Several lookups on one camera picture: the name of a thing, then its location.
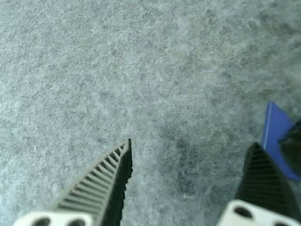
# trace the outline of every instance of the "gray carpet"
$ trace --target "gray carpet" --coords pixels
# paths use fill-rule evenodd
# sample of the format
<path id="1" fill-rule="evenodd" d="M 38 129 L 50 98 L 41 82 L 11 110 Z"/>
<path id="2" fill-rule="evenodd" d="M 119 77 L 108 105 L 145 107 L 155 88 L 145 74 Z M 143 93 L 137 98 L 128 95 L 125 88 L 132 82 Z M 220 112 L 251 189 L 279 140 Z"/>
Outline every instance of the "gray carpet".
<path id="1" fill-rule="evenodd" d="M 300 71 L 298 0 L 0 0 L 0 225 L 129 137 L 121 225 L 213 226 Z"/>

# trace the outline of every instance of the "blue plastic piece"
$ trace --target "blue plastic piece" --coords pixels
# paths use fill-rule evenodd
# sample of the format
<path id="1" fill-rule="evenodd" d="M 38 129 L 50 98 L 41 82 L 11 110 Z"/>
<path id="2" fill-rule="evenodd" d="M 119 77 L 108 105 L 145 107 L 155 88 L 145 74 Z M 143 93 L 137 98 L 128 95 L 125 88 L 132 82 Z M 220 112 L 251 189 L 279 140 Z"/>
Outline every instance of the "blue plastic piece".
<path id="1" fill-rule="evenodd" d="M 293 123 L 286 113 L 275 103 L 269 102 L 261 145 L 288 179 L 301 181 L 301 177 L 292 171 L 282 157 L 278 144 L 278 140 L 284 138 L 292 126 Z"/>

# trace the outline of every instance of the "mounting hole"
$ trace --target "mounting hole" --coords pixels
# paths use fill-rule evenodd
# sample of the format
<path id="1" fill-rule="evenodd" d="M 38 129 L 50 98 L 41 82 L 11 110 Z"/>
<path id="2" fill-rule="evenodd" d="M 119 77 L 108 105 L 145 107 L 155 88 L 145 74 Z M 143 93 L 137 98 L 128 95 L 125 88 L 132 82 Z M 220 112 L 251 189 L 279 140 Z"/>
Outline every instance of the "mounting hole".
<path id="1" fill-rule="evenodd" d="M 85 222 L 81 219 L 76 219 L 68 224 L 68 226 L 85 226 Z"/>
<path id="2" fill-rule="evenodd" d="M 48 226 L 50 224 L 49 218 L 41 218 L 33 223 L 32 226 Z"/>
<path id="3" fill-rule="evenodd" d="M 250 218 L 250 219 L 253 218 L 251 212 L 248 211 L 245 207 L 240 207 L 240 206 L 236 207 L 234 209 L 234 212 L 236 212 L 237 214 L 239 214 L 239 215 L 241 215 L 241 216 L 243 216 L 245 218 Z"/>
<path id="4" fill-rule="evenodd" d="M 289 225 L 278 222 L 278 223 L 275 224 L 275 226 L 289 226 Z"/>

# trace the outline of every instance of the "black rubber pad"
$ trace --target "black rubber pad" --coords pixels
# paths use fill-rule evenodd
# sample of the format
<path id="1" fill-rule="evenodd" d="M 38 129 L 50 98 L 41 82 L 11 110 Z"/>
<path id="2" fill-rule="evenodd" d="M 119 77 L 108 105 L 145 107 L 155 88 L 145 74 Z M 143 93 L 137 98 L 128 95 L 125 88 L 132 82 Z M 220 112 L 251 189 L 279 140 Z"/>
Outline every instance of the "black rubber pad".
<path id="1" fill-rule="evenodd" d="M 131 173 L 131 141 L 126 140 L 78 175 L 49 209 L 88 213 L 94 226 L 119 226 Z"/>
<path id="2" fill-rule="evenodd" d="M 260 144 L 249 148 L 235 199 L 266 208 L 301 222 L 294 194 L 282 172 Z"/>

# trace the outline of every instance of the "floor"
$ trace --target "floor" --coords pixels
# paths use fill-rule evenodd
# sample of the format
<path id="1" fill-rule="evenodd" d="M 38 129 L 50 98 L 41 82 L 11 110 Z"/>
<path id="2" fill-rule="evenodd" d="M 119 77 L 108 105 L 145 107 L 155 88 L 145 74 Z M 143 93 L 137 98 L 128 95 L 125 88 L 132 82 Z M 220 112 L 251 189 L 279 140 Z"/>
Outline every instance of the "floor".
<path id="1" fill-rule="evenodd" d="M 214 226 L 266 104 L 301 114 L 298 0 L 0 0 L 0 224 L 132 139 L 122 226 Z"/>

